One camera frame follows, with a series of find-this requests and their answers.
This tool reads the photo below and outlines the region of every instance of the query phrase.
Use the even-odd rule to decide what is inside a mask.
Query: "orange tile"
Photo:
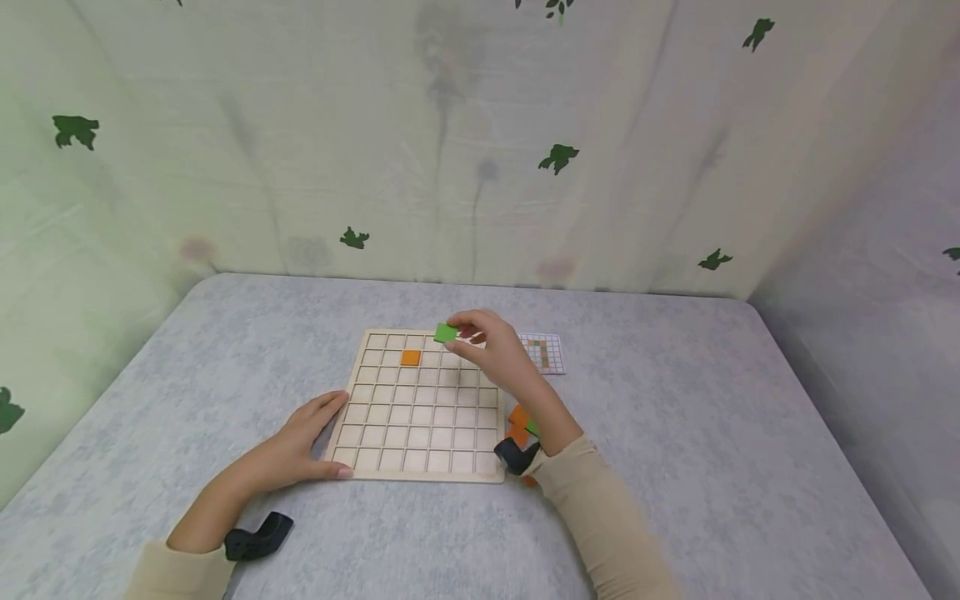
[[[530,422],[530,415],[527,415],[527,412],[518,404],[507,420],[514,425],[519,425],[520,429],[526,429],[527,423]]]
[[[400,354],[400,364],[404,367],[416,367],[420,364],[419,350],[404,350]]]
[[[523,448],[530,440],[530,432],[514,423],[510,426],[510,429],[507,430],[507,437],[513,438],[516,445]]]

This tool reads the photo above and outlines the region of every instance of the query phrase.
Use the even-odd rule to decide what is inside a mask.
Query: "curtain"
[[[0,11],[0,502],[218,272],[744,299],[960,47],[948,0]]]

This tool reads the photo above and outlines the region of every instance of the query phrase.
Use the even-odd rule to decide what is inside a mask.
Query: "gray tablecloth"
[[[551,381],[643,502],[687,598],[928,598],[743,302],[238,275],[199,284],[0,513],[0,596],[118,597],[140,545],[207,480],[347,384],[365,328],[472,306],[560,334],[567,374]],[[590,595],[557,515],[514,478],[302,485],[243,524],[270,510],[296,525],[228,597]]]

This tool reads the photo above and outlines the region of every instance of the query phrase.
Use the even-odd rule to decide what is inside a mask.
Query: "black clip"
[[[526,450],[521,450],[513,438],[507,438],[493,447],[493,453],[507,464],[507,472],[520,475],[534,462],[534,456],[540,450],[540,442],[531,444]]]
[[[246,529],[231,529],[224,538],[227,560],[255,561],[270,556],[279,549],[293,526],[292,518],[273,512],[267,515],[255,534]]]

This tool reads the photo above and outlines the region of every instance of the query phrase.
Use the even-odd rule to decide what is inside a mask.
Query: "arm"
[[[166,543],[152,541],[140,555],[125,598],[207,600],[222,598],[234,563],[223,546],[240,514],[258,494],[307,479],[347,479],[341,463],[315,461],[310,448],[347,402],[330,392],[301,406],[270,439],[247,452],[200,492]]]
[[[537,371],[514,329],[489,310],[457,313],[447,324],[469,339],[447,349],[480,367],[540,428],[540,452],[524,474],[537,479],[557,508],[597,597],[679,598],[639,503]]]

